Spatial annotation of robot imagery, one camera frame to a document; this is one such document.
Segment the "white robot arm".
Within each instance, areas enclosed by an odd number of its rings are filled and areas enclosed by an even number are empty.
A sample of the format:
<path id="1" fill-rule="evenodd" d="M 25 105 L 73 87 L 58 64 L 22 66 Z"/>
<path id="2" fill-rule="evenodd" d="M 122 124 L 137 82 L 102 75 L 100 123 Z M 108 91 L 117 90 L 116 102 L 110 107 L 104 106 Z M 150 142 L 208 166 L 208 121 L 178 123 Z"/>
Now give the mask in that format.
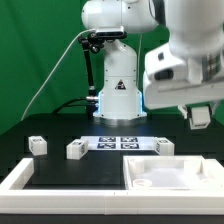
<path id="1" fill-rule="evenodd" d="M 90 50 L 104 52 L 95 122 L 129 125 L 145 109 L 176 107 L 192 129 L 209 125 L 224 99 L 224 0 L 88 0 L 82 22 Z M 160 25 L 169 40 L 144 58 L 121 42 Z"/>

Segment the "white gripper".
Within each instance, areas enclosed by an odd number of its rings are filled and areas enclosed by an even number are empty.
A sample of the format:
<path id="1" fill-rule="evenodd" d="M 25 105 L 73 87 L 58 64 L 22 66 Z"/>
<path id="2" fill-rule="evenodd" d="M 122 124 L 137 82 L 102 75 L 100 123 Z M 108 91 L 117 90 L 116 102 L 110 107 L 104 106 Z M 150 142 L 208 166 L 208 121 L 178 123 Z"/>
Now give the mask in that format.
<path id="1" fill-rule="evenodd" d="M 224 99 L 224 50 L 196 59 L 174 56 L 168 44 L 145 55 L 144 104 L 150 109 L 178 106 L 184 119 L 185 105 L 212 101 L 211 115 Z"/>

